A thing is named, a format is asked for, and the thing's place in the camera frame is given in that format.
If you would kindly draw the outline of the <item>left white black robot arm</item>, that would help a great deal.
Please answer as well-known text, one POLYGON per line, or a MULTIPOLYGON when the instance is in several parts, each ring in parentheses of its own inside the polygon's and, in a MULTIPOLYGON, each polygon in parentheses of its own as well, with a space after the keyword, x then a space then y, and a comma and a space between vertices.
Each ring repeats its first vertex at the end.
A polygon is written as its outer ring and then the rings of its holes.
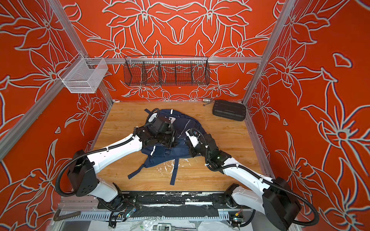
POLYGON ((58 173, 55 190, 62 197, 90 195, 110 203, 118 199, 119 189, 100 180, 97 174, 117 160, 148 146, 175 147, 176 134, 173 120, 160 115, 156 108, 148 115, 145 125, 135 127, 127 137, 101 149, 77 151, 58 173))

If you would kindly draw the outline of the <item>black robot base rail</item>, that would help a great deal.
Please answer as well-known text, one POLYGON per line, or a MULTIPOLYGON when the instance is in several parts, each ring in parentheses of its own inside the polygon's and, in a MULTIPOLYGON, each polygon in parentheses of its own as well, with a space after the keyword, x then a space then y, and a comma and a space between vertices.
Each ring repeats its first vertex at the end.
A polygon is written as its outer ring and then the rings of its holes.
POLYGON ((125 192, 125 213, 135 209, 128 221, 146 219, 187 219, 224 221, 230 215, 247 214, 247 206, 237 206, 223 192, 125 192))

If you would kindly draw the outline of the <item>navy blue student backpack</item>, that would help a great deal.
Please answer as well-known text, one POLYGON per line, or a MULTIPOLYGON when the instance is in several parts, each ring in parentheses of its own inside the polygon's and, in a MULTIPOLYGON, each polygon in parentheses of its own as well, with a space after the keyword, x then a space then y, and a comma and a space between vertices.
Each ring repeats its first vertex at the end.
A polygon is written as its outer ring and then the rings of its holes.
POLYGON ((170 128, 175 132, 175 140, 173 142, 175 147, 167 148, 163 144, 159 143, 143 148, 141 152, 147 155, 147 159, 136 171, 129 174, 128 178, 133 178, 139 174, 143 168, 154 167, 173 160, 174 166, 170 185, 174 185, 180 159, 197 156, 197 154, 192 154, 189 149, 186 131, 193 129, 197 134, 201 133, 203 135, 206 132, 199 121, 179 111, 173 109, 160 110, 158 108, 155 108, 152 111, 146 109, 145 111, 148 113, 148 118, 146 120, 147 122, 151 122, 154 119, 159 118, 170 123, 170 128))

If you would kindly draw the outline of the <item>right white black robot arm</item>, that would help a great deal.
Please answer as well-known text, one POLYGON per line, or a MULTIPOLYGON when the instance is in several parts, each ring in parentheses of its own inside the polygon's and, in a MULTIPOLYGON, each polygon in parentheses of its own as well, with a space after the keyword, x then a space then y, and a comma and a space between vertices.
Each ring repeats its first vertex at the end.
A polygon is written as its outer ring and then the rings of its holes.
POLYGON ((320 216, 315 207, 294 193, 284 179, 273 179, 242 165, 220 150, 210 134, 202 134, 196 129, 189 129, 185 134, 191 153, 204 157, 209 170, 241 183, 228 189, 237 205, 263 213, 281 231, 287 231, 292 224, 308 227, 319 223, 320 216))

